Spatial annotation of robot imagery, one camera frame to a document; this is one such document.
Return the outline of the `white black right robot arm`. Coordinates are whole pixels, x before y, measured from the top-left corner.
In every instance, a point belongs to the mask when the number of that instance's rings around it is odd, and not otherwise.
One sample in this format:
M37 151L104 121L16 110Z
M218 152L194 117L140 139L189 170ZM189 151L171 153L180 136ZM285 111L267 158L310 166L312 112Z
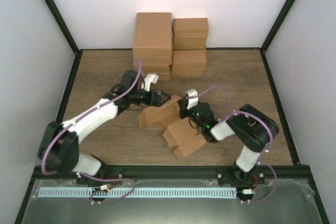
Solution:
M244 104L223 120L215 119L208 103L197 101L190 105L184 98L178 100L178 105L180 118L189 118L208 142L218 143L232 135L241 140L244 146L232 171L235 181L241 184L251 179L260 156L279 133L278 124L250 104Z

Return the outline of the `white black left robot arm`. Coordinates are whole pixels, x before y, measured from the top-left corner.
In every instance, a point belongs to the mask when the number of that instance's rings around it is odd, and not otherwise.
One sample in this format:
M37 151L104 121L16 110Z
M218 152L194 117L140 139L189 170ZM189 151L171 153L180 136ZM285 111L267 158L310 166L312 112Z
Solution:
M130 105L160 107L170 100L162 90L151 85L159 79L156 73L126 71L95 105L63 122L52 121L45 130L38 157L44 175L74 172L89 177L95 184L107 178L106 164L93 155L81 154L79 145L91 132L129 109Z

